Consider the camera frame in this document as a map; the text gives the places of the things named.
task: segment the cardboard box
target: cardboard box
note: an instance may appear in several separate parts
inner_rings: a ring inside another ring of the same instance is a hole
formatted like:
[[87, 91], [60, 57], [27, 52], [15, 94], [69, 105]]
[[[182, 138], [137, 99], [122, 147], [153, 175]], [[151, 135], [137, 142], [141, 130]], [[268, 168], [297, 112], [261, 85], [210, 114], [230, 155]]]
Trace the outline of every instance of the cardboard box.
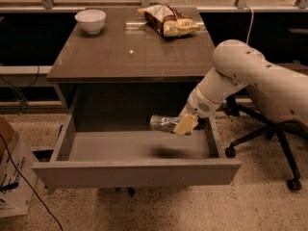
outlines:
[[[3, 117], [0, 117], [0, 133], [7, 143], [12, 159], [18, 170], [34, 187], [37, 176], [32, 171], [31, 167], [32, 163], [37, 161], [36, 156]], [[0, 218], [26, 215], [28, 213], [33, 190], [13, 166], [1, 139], [0, 144], [4, 146], [4, 150], [2, 149], [3, 147], [0, 147], [2, 151], [0, 187], [7, 186], [11, 183], [18, 183], [17, 188], [0, 192]]]

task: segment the snack bag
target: snack bag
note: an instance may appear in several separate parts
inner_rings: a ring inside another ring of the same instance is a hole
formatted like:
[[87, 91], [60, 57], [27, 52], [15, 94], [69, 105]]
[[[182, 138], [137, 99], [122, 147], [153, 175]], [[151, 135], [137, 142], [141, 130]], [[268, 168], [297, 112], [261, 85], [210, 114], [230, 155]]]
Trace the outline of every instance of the snack bag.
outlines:
[[200, 30], [194, 21], [165, 5], [138, 9], [146, 21], [163, 37], [181, 37]]

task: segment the floor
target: floor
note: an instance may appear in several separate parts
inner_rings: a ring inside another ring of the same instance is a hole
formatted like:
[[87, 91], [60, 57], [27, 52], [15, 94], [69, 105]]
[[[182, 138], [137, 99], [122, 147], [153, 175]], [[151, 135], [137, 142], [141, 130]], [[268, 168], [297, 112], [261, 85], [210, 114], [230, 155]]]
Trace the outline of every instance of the floor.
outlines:
[[[33, 150], [52, 148], [64, 114], [4, 115]], [[261, 126], [252, 118], [215, 113], [222, 146]], [[131, 197], [122, 189], [35, 188], [58, 218], [72, 230], [308, 230], [308, 141], [289, 136], [302, 190], [289, 192], [292, 178], [276, 138], [258, 138], [238, 146], [243, 164], [227, 186], [139, 188]], [[28, 215], [0, 218], [0, 230], [55, 231], [57, 222], [33, 196]]]

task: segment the bowl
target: bowl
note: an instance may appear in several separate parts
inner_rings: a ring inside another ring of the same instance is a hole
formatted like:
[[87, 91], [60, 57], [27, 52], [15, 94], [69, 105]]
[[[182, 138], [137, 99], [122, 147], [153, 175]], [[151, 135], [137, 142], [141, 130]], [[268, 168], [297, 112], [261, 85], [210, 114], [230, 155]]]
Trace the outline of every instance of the bowl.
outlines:
[[104, 27], [106, 13], [99, 10], [85, 10], [75, 15], [78, 25], [88, 34], [98, 34]]

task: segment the drawer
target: drawer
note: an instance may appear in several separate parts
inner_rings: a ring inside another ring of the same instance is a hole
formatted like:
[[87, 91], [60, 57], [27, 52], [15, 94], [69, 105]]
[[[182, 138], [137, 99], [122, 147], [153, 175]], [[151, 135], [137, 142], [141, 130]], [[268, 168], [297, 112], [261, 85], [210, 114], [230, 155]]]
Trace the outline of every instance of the drawer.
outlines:
[[50, 189], [230, 184], [212, 116], [191, 136], [151, 131], [152, 115], [177, 116], [195, 83], [80, 84], [49, 162], [33, 170]]

